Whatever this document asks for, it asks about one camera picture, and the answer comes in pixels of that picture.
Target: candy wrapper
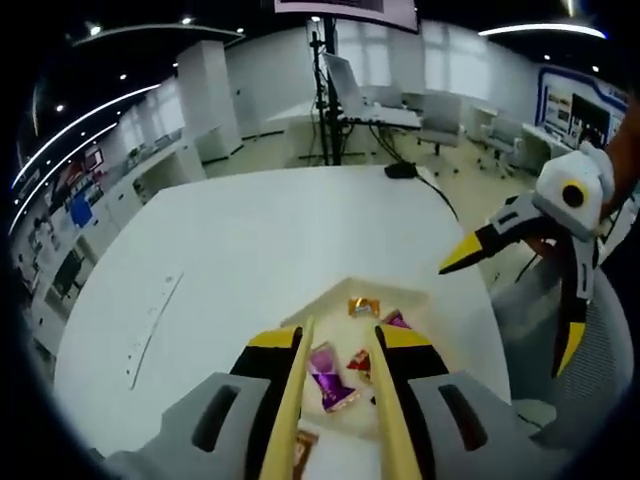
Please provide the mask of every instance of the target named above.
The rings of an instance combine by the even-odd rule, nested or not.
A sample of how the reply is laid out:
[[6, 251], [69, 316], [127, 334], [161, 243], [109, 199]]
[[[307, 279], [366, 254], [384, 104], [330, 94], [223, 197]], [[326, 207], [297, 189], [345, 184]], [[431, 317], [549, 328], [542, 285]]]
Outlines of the candy wrapper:
[[393, 325], [394, 327], [408, 328], [411, 329], [409, 325], [404, 321], [400, 310], [394, 310], [389, 315], [387, 315], [382, 323], [386, 323], [387, 325]]
[[362, 381], [371, 383], [371, 359], [369, 358], [369, 352], [366, 350], [363, 349], [356, 353], [347, 368], [349, 370], [358, 370]]
[[371, 316], [380, 318], [380, 300], [372, 298], [352, 298], [349, 300], [349, 315], [352, 317]]
[[342, 383], [335, 361], [333, 347], [325, 342], [311, 351], [307, 370], [322, 391], [322, 407], [327, 413], [335, 412], [358, 398], [354, 388]]
[[318, 443], [318, 436], [306, 430], [296, 433], [296, 446], [293, 453], [293, 480], [302, 480], [304, 467], [307, 465], [313, 446]]

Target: orange candy wrapper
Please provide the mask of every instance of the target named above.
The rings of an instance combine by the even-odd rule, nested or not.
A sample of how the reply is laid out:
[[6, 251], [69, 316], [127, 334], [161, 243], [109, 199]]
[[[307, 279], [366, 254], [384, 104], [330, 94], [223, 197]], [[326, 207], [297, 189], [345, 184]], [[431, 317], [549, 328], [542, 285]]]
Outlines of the orange candy wrapper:
[[311, 449], [318, 443], [318, 436], [306, 430], [296, 433], [296, 446], [293, 452], [293, 480], [302, 480], [304, 467], [307, 465]]
[[349, 300], [349, 315], [359, 317], [369, 315], [380, 318], [380, 300], [373, 298], [352, 298]]

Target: computer monitor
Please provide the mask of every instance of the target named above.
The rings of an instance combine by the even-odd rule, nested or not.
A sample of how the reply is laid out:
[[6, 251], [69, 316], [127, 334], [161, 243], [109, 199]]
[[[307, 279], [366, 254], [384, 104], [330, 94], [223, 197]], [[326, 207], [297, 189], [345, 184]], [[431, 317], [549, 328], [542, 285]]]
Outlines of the computer monitor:
[[276, 13], [329, 14], [418, 32], [415, 0], [273, 0]]
[[348, 60], [330, 53], [323, 53], [322, 58], [344, 113], [350, 117], [360, 115], [364, 107], [364, 99], [351, 64]]

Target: black computer mouse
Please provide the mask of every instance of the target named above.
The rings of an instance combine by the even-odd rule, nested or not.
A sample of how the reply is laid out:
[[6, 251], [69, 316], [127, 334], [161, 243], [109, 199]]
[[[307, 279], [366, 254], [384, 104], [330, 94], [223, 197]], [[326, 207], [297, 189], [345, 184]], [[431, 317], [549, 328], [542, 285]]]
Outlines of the black computer mouse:
[[418, 170], [415, 163], [399, 162], [388, 165], [384, 168], [384, 173], [389, 178], [416, 178]]

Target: white table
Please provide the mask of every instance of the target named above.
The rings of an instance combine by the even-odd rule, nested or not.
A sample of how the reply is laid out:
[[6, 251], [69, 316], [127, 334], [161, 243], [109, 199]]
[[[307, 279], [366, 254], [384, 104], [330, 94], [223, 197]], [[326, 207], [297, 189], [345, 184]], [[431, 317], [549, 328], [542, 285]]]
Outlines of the white table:
[[[446, 319], [434, 335], [457, 346], [449, 367], [510, 402], [479, 270], [438, 275], [462, 237], [436, 193], [389, 180], [382, 167], [277, 170], [164, 190], [82, 290], [60, 346], [55, 394], [90, 446], [105, 456], [135, 450], [158, 433], [169, 406], [213, 372], [229, 371], [250, 338], [359, 276], [429, 292]], [[145, 302], [166, 275], [182, 272], [130, 390], [126, 355]]]

